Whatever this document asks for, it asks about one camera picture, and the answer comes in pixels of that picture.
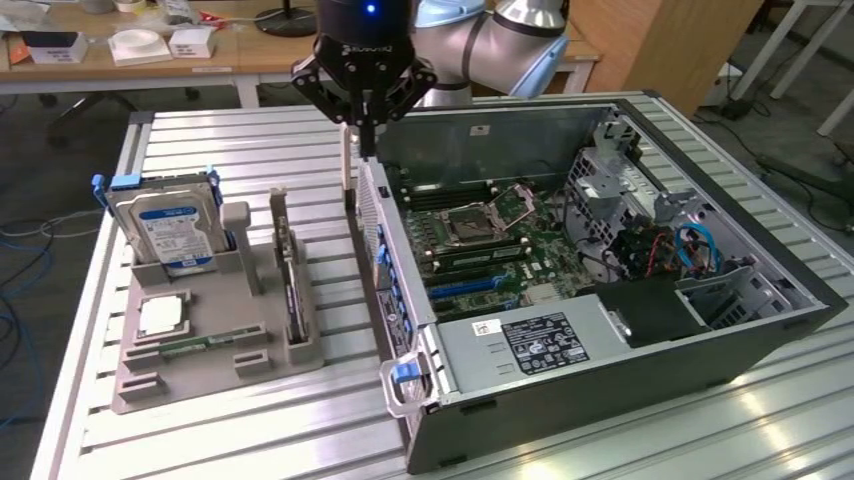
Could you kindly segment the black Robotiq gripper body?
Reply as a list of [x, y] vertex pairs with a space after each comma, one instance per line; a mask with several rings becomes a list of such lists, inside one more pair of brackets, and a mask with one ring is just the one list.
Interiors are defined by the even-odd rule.
[[411, 1], [319, 1], [313, 56], [344, 90], [388, 89], [415, 60]]

